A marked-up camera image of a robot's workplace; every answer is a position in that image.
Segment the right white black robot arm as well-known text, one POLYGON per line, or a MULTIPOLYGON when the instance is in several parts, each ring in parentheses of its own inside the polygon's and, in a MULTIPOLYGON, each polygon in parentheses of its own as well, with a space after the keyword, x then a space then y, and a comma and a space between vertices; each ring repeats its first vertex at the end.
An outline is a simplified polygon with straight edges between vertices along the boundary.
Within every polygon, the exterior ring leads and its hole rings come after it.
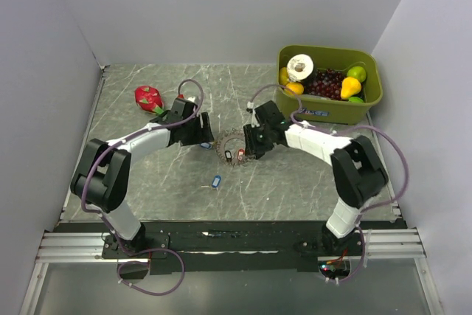
POLYGON ((333 169, 338 200, 322 227, 323 249, 338 255, 347 248, 363 210, 386 186, 388 175, 371 141, 322 133, 306 121, 290 123, 272 100, 249 101, 251 122, 243 126, 245 153, 260 159, 277 145, 309 153, 333 169))

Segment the red dragon fruit toy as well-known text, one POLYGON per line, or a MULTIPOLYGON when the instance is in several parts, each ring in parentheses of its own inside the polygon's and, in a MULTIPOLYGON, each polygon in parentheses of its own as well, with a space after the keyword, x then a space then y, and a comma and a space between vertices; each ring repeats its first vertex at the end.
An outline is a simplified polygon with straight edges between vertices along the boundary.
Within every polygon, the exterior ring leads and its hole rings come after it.
POLYGON ((159 91, 152 86, 139 86, 134 91, 136 104, 143 110, 152 114, 162 114, 164 104, 159 91))

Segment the red key tag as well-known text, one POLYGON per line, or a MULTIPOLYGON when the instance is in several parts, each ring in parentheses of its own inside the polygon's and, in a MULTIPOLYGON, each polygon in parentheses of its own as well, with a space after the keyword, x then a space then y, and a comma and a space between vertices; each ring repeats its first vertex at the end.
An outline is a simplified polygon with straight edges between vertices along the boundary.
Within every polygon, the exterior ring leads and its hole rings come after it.
POLYGON ((244 149, 239 149, 237 152, 237 160, 239 162, 243 162, 245 159, 245 150, 244 149))

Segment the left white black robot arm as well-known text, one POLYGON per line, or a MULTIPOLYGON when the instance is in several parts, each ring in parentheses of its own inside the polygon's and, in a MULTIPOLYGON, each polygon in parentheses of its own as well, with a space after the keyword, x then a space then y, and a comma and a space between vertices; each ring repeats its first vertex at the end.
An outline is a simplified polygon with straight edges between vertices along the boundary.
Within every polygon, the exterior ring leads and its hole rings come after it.
POLYGON ((200 105, 176 98, 164 111, 133 133, 118 139, 86 143, 71 180, 71 193, 80 198, 86 213, 99 216, 119 248, 138 257, 147 248, 145 225, 125 200, 134 163, 174 144, 200 145, 214 141, 209 114, 200 105))

